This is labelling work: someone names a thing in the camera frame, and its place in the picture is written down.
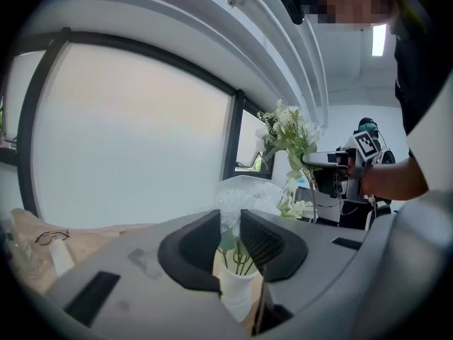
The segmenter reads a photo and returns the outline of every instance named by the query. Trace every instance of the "white flower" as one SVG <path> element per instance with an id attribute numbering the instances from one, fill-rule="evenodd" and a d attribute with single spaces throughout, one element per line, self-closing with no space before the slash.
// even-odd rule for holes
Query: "white flower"
<path id="1" fill-rule="evenodd" d="M 282 189 L 272 183 L 259 184 L 251 190 L 227 189 L 214 197 L 210 209 L 220 209 L 220 231 L 232 230 L 238 238 L 240 233 L 241 210 L 262 210 L 263 212 L 279 215 L 278 201 Z"/>
<path id="2" fill-rule="evenodd" d="M 299 117 L 299 125 L 304 128 L 306 133 L 306 138 L 310 143 L 317 143 L 323 134 L 323 129 L 321 126 L 313 123 L 306 115 L 301 115 Z"/>
<path id="3" fill-rule="evenodd" d="M 282 112 L 285 109 L 285 105 L 283 104 L 283 98 L 277 101 L 277 109 L 275 110 L 275 114 Z"/>
<path id="4" fill-rule="evenodd" d="M 263 152 L 266 150 L 263 139 L 256 140 L 256 149 L 258 152 Z"/>
<path id="5" fill-rule="evenodd" d="M 295 192 L 298 187 L 297 181 L 294 178 L 289 178 L 285 185 L 285 188 L 291 193 Z"/>
<path id="6" fill-rule="evenodd" d="M 310 201 L 298 201 L 297 203 L 294 203 L 294 205 L 292 206 L 292 210 L 293 210 L 293 213 L 297 216 L 297 217 L 302 217 L 303 214 L 304 214 L 304 211 L 313 206 L 313 203 L 310 202 Z"/>
<path id="7" fill-rule="evenodd" d="M 256 133 L 255 133 L 255 135 L 256 135 L 256 137 L 257 137 L 258 139 L 262 139 L 262 138 L 265 137 L 267 134 L 268 134 L 268 129 L 267 129 L 267 128 L 264 128 L 264 127 L 263 127 L 263 128 L 258 128 L 258 129 L 256 130 Z"/>
<path id="8" fill-rule="evenodd" d="M 280 114 L 277 116 L 278 121 L 280 123 L 280 127 L 286 127 L 291 122 L 291 111 L 288 108 L 284 109 Z"/>
<path id="9" fill-rule="evenodd" d="M 290 111 L 293 112 L 293 113 L 299 112 L 299 116 L 300 116 L 301 109 L 300 109 L 299 106 L 289 106 L 289 107 L 288 107 L 288 110 L 290 110 Z"/>

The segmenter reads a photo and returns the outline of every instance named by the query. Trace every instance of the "person's hand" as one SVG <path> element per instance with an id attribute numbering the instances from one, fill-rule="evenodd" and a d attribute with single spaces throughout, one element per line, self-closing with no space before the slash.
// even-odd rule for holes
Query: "person's hand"
<path id="1" fill-rule="evenodd" d="M 337 164 L 340 164 L 340 163 L 341 163 L 340 157 L 337 157 Z M 354 173 L 354 170 L 355 170 L 355 160 L 352 157 L 348 157 L 348 170 L 346 171 L 346 173 L 348 175 L 352 175 Z"/>

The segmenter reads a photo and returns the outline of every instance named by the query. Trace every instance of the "flower vase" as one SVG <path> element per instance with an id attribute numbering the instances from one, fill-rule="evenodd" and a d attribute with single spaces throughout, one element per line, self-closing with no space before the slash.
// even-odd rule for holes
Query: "flower vase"
<path id="1" fill-rule="evenodd" d="M 221 300 L 237 322 L 243 321 L 250 312 L 251 282 L 257 275 L 258 271 L 247 276 L 236 275 L 225 266 L 223 261 L 220 261 Z"/>

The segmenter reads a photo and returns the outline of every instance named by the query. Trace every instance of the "gray plastic panel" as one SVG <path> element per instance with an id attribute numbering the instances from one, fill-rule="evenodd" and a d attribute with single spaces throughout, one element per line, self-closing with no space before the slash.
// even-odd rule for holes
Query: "gray plastic panel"
<path id="1" fill-rule="evenodd" d="M 363 295 L 376 275 L 393 222 L 393 215 L 380 217 L 367 234 L 355 229 L 302 223 L 305 224 L 303 229 L 297 232 L 303 233 L 306 242 L 310 241 L 313 244 L 313 246 L 309 244 L 309 256 L 312 252 L 318 252 L 317 255 L 314 254 L 317 260 L 312 257 L 311 268 L 308 269 L 306 265 L 309 264 L 309 257 L 307 257 L 306 263 L 300 268 L 300 273 L 304 273 L 305 276 L 281 283 L 265 284 L 271 293 L 269 299 L 271 303 L 295 311 L 293 318 L 261 334 L 257 339 L 289 340 L 294 339 L 295 334 L 310 340 L 350 339 L 355 316 Z M 285 227 L 296 226 L 290 221 L 283 224 Z M 306 225 L 323 229 L 309 229 Z M 334 244 L 331 247 L 328 244 L 328 240 L 337 234 L 354 240 L 359 240 L 359 237 L 364 235 L 366 238 L 360 250 L 353 251 Z M 319 236 L 324 237 L 325 241 L 319 241 Z M 323 248 L 324 246 L 330 247 L 329 250 Z M 336 252 L 340 251 L 342 254 L 337 256 Z M 344 251 L 351 252 L 349 261 Z M 341 260 L 342 263 L 335 263 L 335 259 Z M 317 281 L 322 281 L 323 285 L 318 285 Z"/>
<path id="2" fill-rule="evenodd" d="M 218 293 L 186 290 L 157 260 L 163 238 L 207 213 L 122 234 L 62 276 L 48 298 L 65 308 L 99 271 L 116 273 L 121 278 L 91 325 L 98 335 L 115 340 L 247 339 Z M 144 255 L 137 262 L 130 254 L 138 249 Z"/>
<path id="3" fill-rule="evenodd" d="M 308 246 L 304 263 L 288 280 L 268 283 L 274 305 L 296 313 L 316 299 L 341 274 L 357 251 L 332 243 L 338 237 L 363 242 L 363 230 L 314 225 L 257 210 L 252 213 L 299 235 Z"/>
<path id="4" fill-rule="evenodd" d="M 353 338 L 373 339 L 407 318 L 431 294 L 451 261 L 452 248 L 452 193 L 433 191 L 406 203 L 360 308 Z"/>

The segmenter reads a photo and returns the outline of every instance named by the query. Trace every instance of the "flower stem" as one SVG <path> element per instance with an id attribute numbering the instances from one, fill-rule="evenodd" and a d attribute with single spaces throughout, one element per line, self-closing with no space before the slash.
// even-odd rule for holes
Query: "flower stem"
<path id="1" fill-rule="evenodd" d="M 309 184 L 311 190 L 311 197 L 313 198 L 313 223 L 316 223 L 316 199 L 314 197 L 314 185 L 313 180 L 311 178 L 309 178 Z"/>
<path id="2" fill-rule="evenodd" d="M 241 272 L 240 272 L 240 276 L 242 276 L 242 271 L 243 271 L 243 268 L 245 267 L 247 261 L 250 259 L 250 256 L 246 256 L 246 259 L 244 260 L 244 262 L 242 262 L 242 268 L 241 268 Z"/>
<path id="3" fill-rule="evenodd" d="M 226 269 L 228 269 L 228 263 L 227 263 L 227 251 L 222 251 L 222 255 L 223 255 L 223 257 L 224 257 Z"/>
<path id="4" fill-rule="evenodd" d="M 236 248 L 237 248 L 237 254 L 238 254 L 238 261 L 236 262 L 236 275 L 238 274 L 238 271 L 239 271 L 239 266 L 241 264 L 241 250 L 239 248 L 239 241 L 236 242 Z"/>
<path id="5" fill-rule="evenodd" d="M 247 276 L 248 270 L 252 267 L 253 261 L 250 262 L 250 265 L 247 268 L 247 271 L 244 273 L 244 276 Z"/>

